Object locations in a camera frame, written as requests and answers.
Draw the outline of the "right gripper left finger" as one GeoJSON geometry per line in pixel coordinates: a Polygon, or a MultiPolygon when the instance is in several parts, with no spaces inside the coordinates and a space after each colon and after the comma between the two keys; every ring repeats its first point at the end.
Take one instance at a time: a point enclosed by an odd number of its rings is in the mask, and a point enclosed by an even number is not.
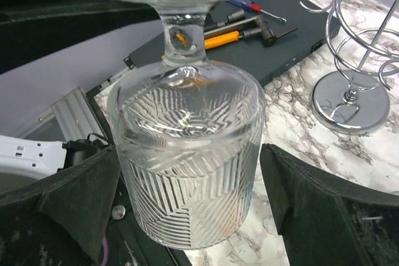
{"type": "Polygon", "coordinates": [[[1,195],[1,265],[94,265],[120,175],[114,146],[1,195]]]}

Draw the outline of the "clear ribbed wine glass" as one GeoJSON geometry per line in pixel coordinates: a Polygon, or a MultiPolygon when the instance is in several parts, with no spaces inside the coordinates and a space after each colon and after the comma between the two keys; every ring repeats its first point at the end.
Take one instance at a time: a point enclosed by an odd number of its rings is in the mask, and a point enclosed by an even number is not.
{"type": "Polygon", "coordinates": [[[209,60],[206,15],[226,0],[118,0],[158,13],[165,50],[111,89],[107,111],[133,213],[155,242],[178,250],[220,243],[244,222],[261,147],[259,82],[209,60]]]}

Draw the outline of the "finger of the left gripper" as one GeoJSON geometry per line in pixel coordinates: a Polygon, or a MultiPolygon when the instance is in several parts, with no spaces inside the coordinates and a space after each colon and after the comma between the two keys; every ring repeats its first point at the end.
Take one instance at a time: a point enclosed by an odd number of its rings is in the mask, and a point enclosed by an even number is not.
{"type": "Polygon", "coordinates": [[[145,4],[110,0],[1,0],[1,73],[157,17],[145,4]]]}

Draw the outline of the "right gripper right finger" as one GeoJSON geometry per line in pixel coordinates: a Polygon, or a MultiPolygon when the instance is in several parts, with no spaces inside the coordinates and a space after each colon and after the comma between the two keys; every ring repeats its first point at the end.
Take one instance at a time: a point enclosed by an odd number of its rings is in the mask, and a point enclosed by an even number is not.
{"type": "Polygon", "coordinates": [[[291,265],[398,265],[398,196],[263,144],[259,162],[291,265]]]}

